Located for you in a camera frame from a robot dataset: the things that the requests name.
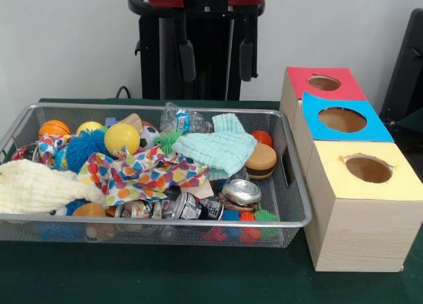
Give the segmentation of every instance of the toy hamburger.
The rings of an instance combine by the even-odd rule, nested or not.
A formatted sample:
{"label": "toy hamburger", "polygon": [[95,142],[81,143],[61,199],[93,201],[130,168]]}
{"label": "toy hamburger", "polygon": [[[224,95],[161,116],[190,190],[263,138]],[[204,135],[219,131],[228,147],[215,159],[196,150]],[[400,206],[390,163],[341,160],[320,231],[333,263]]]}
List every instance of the toy hamburger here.
{"label": "toy hamburger", "polygon": [[272,175],[276,160],[275,150],[266,144],[258,143],[245,166],[253,180],[262,180]]}

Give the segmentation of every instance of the wire mesh basket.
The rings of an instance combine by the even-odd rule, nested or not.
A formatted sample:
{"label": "wire mesh basket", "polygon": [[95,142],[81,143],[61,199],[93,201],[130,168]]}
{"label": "wire mesh basket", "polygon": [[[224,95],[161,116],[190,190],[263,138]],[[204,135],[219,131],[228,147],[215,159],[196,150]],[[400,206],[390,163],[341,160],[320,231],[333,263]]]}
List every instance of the wire mesh basket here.
{"label": "wire mesh basket", "polygon": [[[38,139],[40,126],[48,120],[66,122],[72,131],[86,121],[105,122],[132,113],[160,125],[164,107],[111,106],[99,104],[39,103],[25,108],[0,141],[0,162],[8,152]],[[298,229],[311,220],[311,208],[297,153],[286,117],[273,110],[196,108],[208,121],[218,114],[235,113],[246,132],[265,130],[274,141],[278,162],[274,174],[253,180],[262,190],[261,207],[277,221],[214,221],[179,219],[126,219],[53,215],[0,214],[0,240],[98,242],[150,245],[218,245],[234,247],[287,247]],[[96,230],[103,239],[90,239]]]}

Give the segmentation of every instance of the green tablecloth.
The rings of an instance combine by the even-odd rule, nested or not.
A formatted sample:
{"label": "green tablecloth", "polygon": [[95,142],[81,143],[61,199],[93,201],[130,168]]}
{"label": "green tablecloth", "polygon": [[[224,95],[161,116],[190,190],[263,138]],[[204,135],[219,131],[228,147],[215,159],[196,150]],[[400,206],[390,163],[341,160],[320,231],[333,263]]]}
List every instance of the green tablecloth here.
{"label": "green tablecloth", "polygon": [[[200,106],[279,108],[277,102],[203,101]],[[287,249],[2,242],[0,256],[2,303],[423,302],[422,231],[404,272],[397,274],[314,272],[302,230]]]}

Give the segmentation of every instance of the stacked wooden boxes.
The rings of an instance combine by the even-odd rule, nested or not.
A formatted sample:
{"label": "stacked wooden boxes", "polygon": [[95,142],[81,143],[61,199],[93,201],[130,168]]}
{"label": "stacked wooden boxes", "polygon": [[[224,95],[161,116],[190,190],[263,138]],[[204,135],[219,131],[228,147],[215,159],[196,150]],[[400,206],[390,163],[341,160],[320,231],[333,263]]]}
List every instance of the stacked wooden boxes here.
{"label": "stacked wooden boxes", "polygon": [[281,111],[313,205],[315,269],[400,271],[423,220],[423,185],[352,74],[287,68]]}

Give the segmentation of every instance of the light green cloth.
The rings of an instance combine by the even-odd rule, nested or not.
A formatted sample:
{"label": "light green cloth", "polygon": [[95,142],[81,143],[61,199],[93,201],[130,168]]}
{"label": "light green cloth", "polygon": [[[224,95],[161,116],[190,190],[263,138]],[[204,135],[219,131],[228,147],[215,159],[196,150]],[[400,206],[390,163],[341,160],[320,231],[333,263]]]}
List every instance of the light green cloth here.
{"label": "light green cloth", "polygon": [[190,133],[179,137],[173,151],[197,165],[208,165],[209,179],[229,178],[242,169],[254,152],[257,140],[246,133],[234,114],[213,117],[214,133]]}

